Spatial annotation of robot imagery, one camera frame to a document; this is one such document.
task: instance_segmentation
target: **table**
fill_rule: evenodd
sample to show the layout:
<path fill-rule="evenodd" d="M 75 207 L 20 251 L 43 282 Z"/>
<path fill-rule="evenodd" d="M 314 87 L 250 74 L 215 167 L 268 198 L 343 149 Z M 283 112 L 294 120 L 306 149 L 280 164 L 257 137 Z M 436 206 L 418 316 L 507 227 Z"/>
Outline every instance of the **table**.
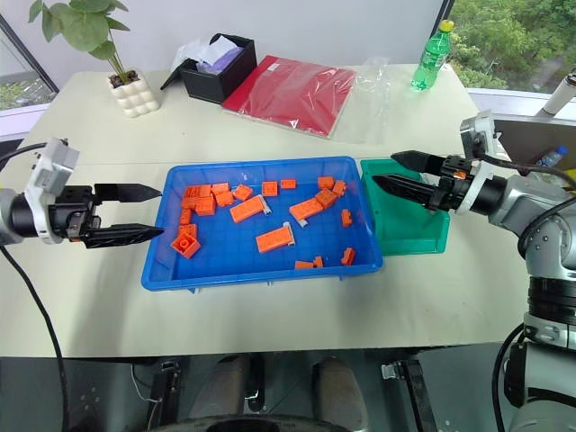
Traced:
<path fill-rule="evenodd" d="M 161 189 L 175 164 L 350 155 L 401 149 L 462 152 L 460 121 L 476 109 L 446 67 L 415 94 L 414 65 L 389 67 L 390 116 L 380 145 L 335 143 L 249 121 L 167 89 L 158 112 L 122 117 L 105 74 L 75 75 L 24 144 L 66 137 L 81 151 L 70 185 L 143 183 Z M 166 73 L 147 74 L 155 88 Z M 32 155 L 0 173 L 22 190 Z M 106 203 L 103 226 L 153 224 L 159 200 Z M 64 356 L 165 356 L 247 351 L 418 347 L 502 340 L 527 309 L 527 274 L 513 234 L 469 214 L 453 216 L 446 252 L 385 258 L 354 278 L 250 283 L 148 292 L 140 285 L 148 245 L 85 250 L 27 239 L 9 250 L 43 299 Z M 16 272 L 0 260 L 0 356 L 54 356 L 41 315 Z"/>

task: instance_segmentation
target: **black tissue box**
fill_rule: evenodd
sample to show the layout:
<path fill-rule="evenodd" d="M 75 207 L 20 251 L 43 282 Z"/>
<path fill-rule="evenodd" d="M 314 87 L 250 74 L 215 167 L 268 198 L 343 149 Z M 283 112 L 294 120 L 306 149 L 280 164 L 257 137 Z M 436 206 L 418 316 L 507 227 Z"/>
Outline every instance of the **black tissue box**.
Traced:
<path fill-rule="evenodd" d="M 250 75 L 250 72 L 256 68 L 257 63 L 256 48 L 253 40 L 216 33 L 210 43 L 215 42 L 220 36 L 233 41 L 243 49 L 224 70 L 218 75 L 205 74 L 196 70 L 196 61 L 188 59 L 172 73 L 160 89 L 164 90 L 166 86 L 180 76 L 184 81 L 189 96 L 216 104 L 224 102 Z"/>

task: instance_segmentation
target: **white flower pot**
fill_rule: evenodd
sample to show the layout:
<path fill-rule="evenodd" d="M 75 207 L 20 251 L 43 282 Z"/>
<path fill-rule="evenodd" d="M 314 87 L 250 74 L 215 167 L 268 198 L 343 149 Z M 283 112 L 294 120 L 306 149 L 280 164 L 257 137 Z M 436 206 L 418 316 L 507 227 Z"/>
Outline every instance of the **white flower pot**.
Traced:
<path fill-rule="evenodd" d="M 131 118 L 150 113 L 160 107 L 142 73 L 138 70 L 136 73 L 138 74 L 138 81 L 116 88 L 110 82 L 109 77 L 106 79 L 112 95 L 118 101 L 118 105 Z"/>

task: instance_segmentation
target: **red folder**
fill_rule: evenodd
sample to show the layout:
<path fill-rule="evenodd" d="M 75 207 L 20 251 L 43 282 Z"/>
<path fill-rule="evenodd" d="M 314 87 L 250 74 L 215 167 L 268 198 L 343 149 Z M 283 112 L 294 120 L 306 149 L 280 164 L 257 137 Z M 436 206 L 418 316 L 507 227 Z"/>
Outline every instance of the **red folder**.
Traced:
<path fill-rule="evenodd" d="M 354 72 L 266 56 L 222 107 L 327 137 L 354 83 Z"/>

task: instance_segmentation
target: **orange lego brick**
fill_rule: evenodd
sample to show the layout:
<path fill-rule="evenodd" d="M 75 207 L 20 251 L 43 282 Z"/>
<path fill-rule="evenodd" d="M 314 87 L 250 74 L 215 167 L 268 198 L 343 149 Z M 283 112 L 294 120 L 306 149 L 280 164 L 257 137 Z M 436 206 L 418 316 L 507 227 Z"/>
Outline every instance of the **orange lego brick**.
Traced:
<path fill-rule="evenodd" d="M 231 191 L 218 193 L 217 195 L 214 195 L 214 198 L 216 198 L 216 203 L 220 207 L 234 203 L 234 195 L 232 195 Z"/>
<path fill-rule="evenodd" d="M 337 199 L 338 195 L 329 189 L 322 189 L 320 192 L 316 193 L 316 200 L 318 200 L 324 209 L 327 209 L 330 205 L 335 203 Z"/>
<path fill-rule="evenodd" d="M 198 252 L 198 249 L 200 249 L 201 245 L 196 238 L 183 232 L 176 238 L 176 240 L 172 242 L 170 246 L 172 246 L 172 248 L 174 248 L 176 252 L 178 252 L 183 257 L 190 258 L 192 255 Z"/>
<path fill-rule="evenodd" d="M 198 225 L 196 225 L 195 223 L 189 223 L 188 225 L 180 225 L 180 227 L 178 228 L 178 235 L 182 234 L 183 232 L 188 234 L 190 237 L 198 239 Z"/>
<path fill-rule="evenodd" d="M 322 212 L 324 207 L 322 207 L 322 204 L 320 204 L 316 198 L 311 198 L 307 201 L 293 205 L 288 210 L 290 210 L 290 214 L 296 219 L 296 221 L 298 221 L 298 223 L 301 224 L 301 221 L 304 221 L 304 225 L 306 225 L 306 220 L 310 216 L 314 216 L 315 214 Z"/>
<path fill-rule="evenodd" d="M 296 242 L 290 222 L 285 222 L 281 228 L 256 237 L 256 244 L 258 246 L 258 252 L 261 254 L 282 246 L 295 245 Z"/>
<path fill-rule="evenodd" d="M 239 184 L 238 187 L 234 190 L 234 192 L 232 194 L 234 195 L 235 198 L 237 198 L 241 201 L 245 201 L 250 197 L 250 195 L 253 192 L 254 191 L 252 190 L 251 187 L 245 186 L 243 184 Z"/>
<path fill-rule="evenodd" d="M 184 198 L 193 198 L 200 196 L 200 186 L 188 186 L 184 191 Z"/>
<path fill-rule="evenodd" d="M 182 209 L 180 213 L 180 225 L 188 225 L 190 223 L 190 218 L 192 217 L 192 210 Z"/>
<path fill-rule="evenodd" d="M 342 180 L 337 180 L 334 183 L 334 187 L 332 188 L 332 192 L 338 196 L 344 196 L 344 192 L 346 191 L 346 183 Z"/>
<path fill-rule="evenodd" d="M 277 196 L 278 182 L 262 182 L 262 196 Z"/>
<path fill-rule="evenodd" d="M 342 211 L 342 226 L 348 228 L 350 225 L 352 225 L 352 214 L 349 209 L 344 209 Z"/>
<path fill-rule="evenodd" d="M 229 192 L 230 187 L 228 183 L 217 183 L 212 185 L 212 193 L 215 195 L 223 194 L 224 192 Z"/>
<path fill-rule="evenodd" d="M 198 196 L 200 196 L 201 198 L 205 198 L 207 196 L 210 196 L 211 193 L 212 193 L 212 186 L 210 184 L 200 185 L 200 193 Z"/>
<path fill-rule="evenodd" d="M 324 266 L 324 261 L 322 260 L 321 256 L 316 256 L 314 258 L 313 263 L 314 263 L 314 266 L 317 268 L 322 268 Z"/>
<path fill-rule="evenodd" d="M 318 187 L 320 189 L 332 189 L 334 185 L 334 178 L 330 176 L 318 177 Z"/>
<path fill-rule="evenodd" d="M 198 216 L 213 216 L 216 213 L 216 202 L 214 201 L 214 197 L 210 195 L 198 198 L 195 210 Z"/>
<path fill-rule="evenodd" d="M 351 247 L 347 247 L 344 251 L 344 256 L 342 256 L 342 259 L 340 260 L 342 266 L 351 266 L 355 256 L 356 252 Z"/>
<path fill-rule="evenodd" d="M 308 261 L 296 261 L 294 263 L 294 270 L 303 270 L 306 268 L 314 268 L 314 263 L 309 263 Z"/>
<path fill-rule="evenodd" d="M 238 223 L 263 211 L 264 205 L 262 201 L 260 201 L 259 195 L 257 195 L 232 207 L 230 214 L 232 215 L 232 219 Z"/>
<path fill-rule="evenodd" d="M 197 196 L 186 196 L 185 198 L 182 199 L 182 208 L 194 210 L 197 201 L 198 201 Z"/>
<path fill-rule="evenodd" d="M 282 189 L 296 189 L 296 180 L 281 180 L 280 187 Z"/>

